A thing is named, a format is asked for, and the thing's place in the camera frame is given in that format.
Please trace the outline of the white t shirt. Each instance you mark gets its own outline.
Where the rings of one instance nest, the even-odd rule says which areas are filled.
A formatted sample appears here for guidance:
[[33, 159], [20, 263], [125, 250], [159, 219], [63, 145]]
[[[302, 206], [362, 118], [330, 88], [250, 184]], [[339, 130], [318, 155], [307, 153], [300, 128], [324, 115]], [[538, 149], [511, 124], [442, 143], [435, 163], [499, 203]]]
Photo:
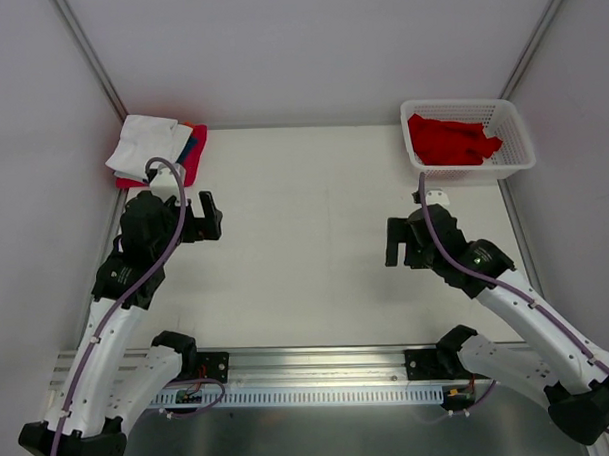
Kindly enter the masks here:
[[192, 131], [175, 119], [128, 115], [118, 144], [105, 165], [118, 177], [141, 181], [146, 177], [145, 166], [151, 158], [177, 163]]

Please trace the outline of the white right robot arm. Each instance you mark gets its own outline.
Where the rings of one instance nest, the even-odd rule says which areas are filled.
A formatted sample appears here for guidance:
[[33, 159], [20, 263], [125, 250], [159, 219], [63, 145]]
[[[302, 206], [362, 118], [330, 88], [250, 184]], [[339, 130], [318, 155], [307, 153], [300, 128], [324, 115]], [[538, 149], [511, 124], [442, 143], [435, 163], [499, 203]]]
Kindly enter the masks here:
[[486, 376], [537, 403], [576, 443], [592, 445], [609, 431], [609, 352], [570, 325], [494, 243], [469, 241], [439, 204], [389, 218], [385, 264], [429, 270], [499, 316], [532, 348], [499, 347], [466, 325], [436, 344], [436, 364], [449, 378]]

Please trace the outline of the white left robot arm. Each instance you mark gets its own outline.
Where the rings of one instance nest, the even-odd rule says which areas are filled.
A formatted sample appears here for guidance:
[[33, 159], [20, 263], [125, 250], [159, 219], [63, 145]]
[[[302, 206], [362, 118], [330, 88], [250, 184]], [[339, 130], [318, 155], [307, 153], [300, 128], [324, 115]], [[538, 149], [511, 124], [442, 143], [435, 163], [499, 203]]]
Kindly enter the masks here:
[[129, 200], [119, 234], [99, 267], [87, 328], [50, 409], [25, 424], [19, 445], [33, 456], [123, 456], [132, 427], [153, 398], [169, 387], [194, 394], [207, 384], [225, 395], [228, 356], [203, 356], [194, 338], [163, 331], [123, 382], [116, 381], [128, 341], [165, 279], [164, 265], [178, 245], [222, 236], [222, 213], [210, 192], [198, 195], [203, 214], [178, 193], [146, 190]]

